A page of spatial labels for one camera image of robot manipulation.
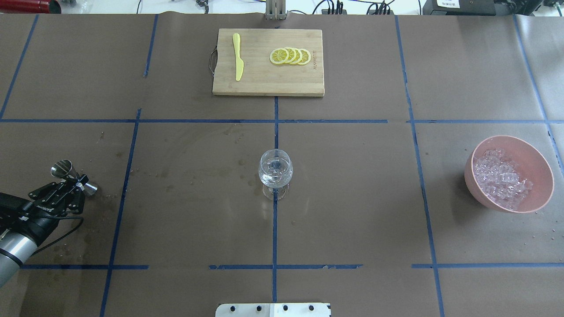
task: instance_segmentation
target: yellow knife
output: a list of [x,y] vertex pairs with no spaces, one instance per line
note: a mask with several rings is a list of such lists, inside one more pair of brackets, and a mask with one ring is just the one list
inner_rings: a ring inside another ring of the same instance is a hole
[[243,60],[241,59],[241,36],[239,33],[233,34],[233,47],[235,48],[235,80],[240,81],[241,76],[243,76],[245,63],[243,63]]

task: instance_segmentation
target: metal jigger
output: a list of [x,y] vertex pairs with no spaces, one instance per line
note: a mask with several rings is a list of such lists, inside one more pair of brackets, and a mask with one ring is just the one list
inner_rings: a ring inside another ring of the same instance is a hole
[[[72,162],[69,160],[60,160],[51,167],[51,175],[60,179],[65,179],[71,182],[76,182],[79,175],[74,169]],[[86,196],[92,196],[98,190],[98,186],[88,181],[81,187]]]

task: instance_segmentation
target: red object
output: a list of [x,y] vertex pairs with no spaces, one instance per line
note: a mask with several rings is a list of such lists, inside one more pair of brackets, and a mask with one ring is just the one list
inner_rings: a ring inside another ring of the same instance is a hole
[[3,13],[61,13],[56,0],[0,0]]

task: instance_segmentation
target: glass base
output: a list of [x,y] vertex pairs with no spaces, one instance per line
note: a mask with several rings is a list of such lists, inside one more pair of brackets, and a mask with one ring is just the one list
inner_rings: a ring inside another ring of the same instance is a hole
[[277,192],[276,197],[278,201],[284,198],[284,196],[289,190],[290,190],[290,184],[286,184],[285,186],[279,188],[271,188],[266,185],[262,186],[262,193],[270,200],[274,200],[274,191]]

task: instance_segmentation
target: table surface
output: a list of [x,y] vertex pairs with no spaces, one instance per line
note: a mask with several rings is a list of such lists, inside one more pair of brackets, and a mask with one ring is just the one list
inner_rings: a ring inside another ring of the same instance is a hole
[[[562,316],[564,89],[550,17],[0,16],[0,191],[70,159],[84,225],[2,289],[2,316],[213,316],[328,302],[334,316]],[[322,29],[323,98],[214,96],[219,28]],[[468,192],[498,134],[554,172],[531,214]],[[287,151],[287,196],[257,169]],[[62,222],[52,238],[75,223]]]

